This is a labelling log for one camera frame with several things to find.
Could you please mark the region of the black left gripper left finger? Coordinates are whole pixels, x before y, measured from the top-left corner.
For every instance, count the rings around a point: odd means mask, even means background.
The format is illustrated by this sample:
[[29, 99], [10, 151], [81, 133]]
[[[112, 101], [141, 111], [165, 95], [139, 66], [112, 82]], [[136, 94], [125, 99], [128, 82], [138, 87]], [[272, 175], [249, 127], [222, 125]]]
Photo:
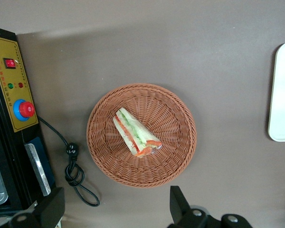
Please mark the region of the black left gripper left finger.
[[26, 210], [13, 216], [7, 228], [55, 228], [65, 213], [65, 192], [55, 188], [31, 212]]

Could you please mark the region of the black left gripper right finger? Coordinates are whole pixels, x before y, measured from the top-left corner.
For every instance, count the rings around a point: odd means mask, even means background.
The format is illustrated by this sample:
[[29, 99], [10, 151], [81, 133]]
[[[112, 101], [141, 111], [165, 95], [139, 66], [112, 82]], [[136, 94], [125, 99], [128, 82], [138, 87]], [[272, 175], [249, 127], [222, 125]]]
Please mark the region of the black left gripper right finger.
[[250, 223], [237, 214], [215, 219], [200, 208], [191, 208], [179, 186], [170, 187], [170, 228], [250, 228]]

